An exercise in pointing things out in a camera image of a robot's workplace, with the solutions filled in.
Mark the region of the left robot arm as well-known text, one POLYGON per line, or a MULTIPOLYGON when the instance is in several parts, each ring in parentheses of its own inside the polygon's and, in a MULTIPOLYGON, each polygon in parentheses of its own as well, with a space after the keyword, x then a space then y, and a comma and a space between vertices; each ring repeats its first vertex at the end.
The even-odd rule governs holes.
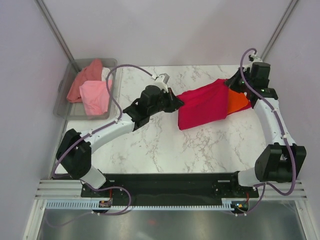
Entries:
POLYGON ((57 164, 62 165, 72 179, 84 182, 95 194, 104 197, 110 185, 104 174, 92 165, 92 154, 112 140, 143 127, 151 116, 160 112, 173 113, 183 105, 171 88, 164 90, 148 85, 139 98, 107 124, 83 132, 68 130, 56 153, 57 164))

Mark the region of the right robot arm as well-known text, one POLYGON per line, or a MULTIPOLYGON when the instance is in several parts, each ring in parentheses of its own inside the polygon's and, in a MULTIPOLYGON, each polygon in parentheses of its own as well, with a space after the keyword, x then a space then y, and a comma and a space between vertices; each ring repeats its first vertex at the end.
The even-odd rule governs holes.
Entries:
POLYGON ((254 61, 225 81, 225 85, 237 93, 245 93, 255 111, 266 142, 266 147, 255 161, 253 168, 240 171, 238 179, 229 184, 235 197, 242 196, 247 187, 263 183, 293 184, 307 155, 306 148, 296 144, 289 134, 280 113, 279 97, 269 88, 271 66, 254 61))

